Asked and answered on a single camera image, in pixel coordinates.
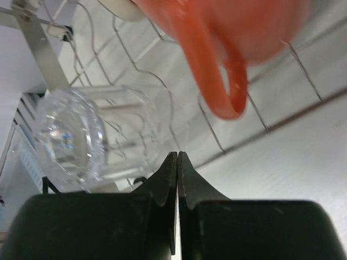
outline glass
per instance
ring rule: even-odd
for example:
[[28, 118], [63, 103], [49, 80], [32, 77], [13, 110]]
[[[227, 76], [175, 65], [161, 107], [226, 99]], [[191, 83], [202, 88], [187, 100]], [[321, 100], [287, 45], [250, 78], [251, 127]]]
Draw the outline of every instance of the glass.
[[[172, 94], [155, 86], [144, 87], [146, 94], [140, 89], [59, 89], [40, 102], [36, 150], [43, 171], [59, 190], [89, 191], [145, 176], [176, 134], [181, 140], [187, 136], [184, 113], [171, 117], [170, 111], [179, 107]], [[171, 100], [171, 108], [169, 103], [166, 109], [155, 104], [165, 104], [164, 97]]]

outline wire dish rack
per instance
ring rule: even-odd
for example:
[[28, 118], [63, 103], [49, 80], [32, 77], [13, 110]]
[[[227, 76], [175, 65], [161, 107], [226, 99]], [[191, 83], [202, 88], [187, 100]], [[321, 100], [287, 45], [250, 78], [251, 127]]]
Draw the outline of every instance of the wire dish rack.
[[[244, 116], [236, 121], [224, 121], [211, 114], [180, 46], [149, 19], [125, 22], [97, 1], [62, 0], [54, 12], [46, 1], [24, 1], [36, 3], [31, 5], [35, 7], [34, 12], [18, 8], [16, 2], [13, 12], [49, 90], [136, 84], [167, 89], [184, 111], [189, 138], [176, 134], [169, 123], [174, 142], [164, 151], [187, 151], [196, 168], [269, 135], [347, 93], [347, 76], [342, 69], [347, 64], [341, 64], [347, 53], [344, 1], [313, 1], [307, 25], [292, 43], [286, 44], [286, 50], [270, 62], [248, 69], [248, 106]], [[38, 8], [45, 10], [48, 23], [43, 24], [35, 17]], [[73, 23], [66, 24], [68, 27], [61, 24], [64, 8], [75, 8]], [[25, 22], [31, 24], [31, 31]], [[43, 24], [43, 30], [37, 26], [39, 23]], [[57, 59], [47, 50], [35, 51], [42, 44], [49, 44], [43, 40], [43, 32], [65, 41]], [[331, 47], [332, 41], [338, 44]], [[337, 80], [332, 84], [326, 73]], [[169, 111], [171, 121], [177, 116], [183, 120], [178, 114], [183, 112], [177, 112], [170, 102], [160, 108]]]

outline dish rack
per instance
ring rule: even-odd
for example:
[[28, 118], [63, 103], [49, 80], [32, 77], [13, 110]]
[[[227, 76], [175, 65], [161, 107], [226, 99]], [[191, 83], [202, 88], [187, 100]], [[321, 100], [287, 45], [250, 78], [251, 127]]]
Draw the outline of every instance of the dish rack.
[[[180, 102], [189, 125], [188, 140], [180, 140], [171, 131], [174, 149], [187, 151], [197, 169], [347, 94], [347, 87], [342, 84], [329, 90], [321, 88], [321, 82], [318, 84], [310, 73], [314, 66], [319, 66], [310, 62], [315, 51], [320, 53], [326, 42], [343, 37], [342, 31], [347, 26], [343, 1], [313, 1], [307, 26], [292, 43], [287, 43], [287, 49], [270, 62], [248, 70], [248, 108], [236, 121], [223, 121], [211, 114], [198, 93], [179, 45], [149, 19], [136, 23], [122, 21], [97, 1], [61, 0], [54, 12], [46, 2], [13, 0], [12, 10], [0, 11], [17, 21], [48, 90], [136, 82], [162, 86]], [[60, 19], [64, 8], [76, 9], [72, 25]], [[49, 21], [37, 18], [38, 9], [45, 11]], [[315, 27], [318, 21], [322, 28]], [[51, 37], [65, 42], [58, 57], [50, 47]], [[298, 80], [294, 83], [301, 88], [283, 90], [278, 86], [276, 89], [277, 77], [282, 77], [283, 85], [290, 84], [285, 83], [284, 72], [295, 75]], [[270, 104], [273, 95], [264, 93], [280, 96], [280, 90], [286, 92], [286, 97]], [[173, 119], [176, 115], [170, 105], [168, 109], [172, 110]]]

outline orange mug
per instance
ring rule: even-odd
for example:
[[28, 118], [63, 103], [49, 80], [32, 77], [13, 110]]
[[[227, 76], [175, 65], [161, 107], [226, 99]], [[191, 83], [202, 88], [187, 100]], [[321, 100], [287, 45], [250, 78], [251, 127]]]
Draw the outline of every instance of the orange mug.
[[[283, 49], [311, 6], [311, 0], [132, 1], [178, 41], [207, 105], [222, 119], [245, 110], [246, 67]], [[219, 64], [228, 73], [229, 94]]]

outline mug handle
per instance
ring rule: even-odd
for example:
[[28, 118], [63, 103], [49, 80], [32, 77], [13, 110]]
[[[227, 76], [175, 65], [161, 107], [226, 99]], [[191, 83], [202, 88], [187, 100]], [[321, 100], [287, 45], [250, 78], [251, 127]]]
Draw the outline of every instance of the mug handle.
[[203, 1], [170, 0], [168, 11], [178, 43], [188, 60], [190, 69], [205, 102], [221, 119], [236, 119], [242, 115], [247, 102], [246, 63], [238, 49], [222, 37], [228, 59], [222, 61], [228, 73], [229, 94], [219, 71], [219, 58], [214, 50], [211, 32], [203, 21], [199, 8]]

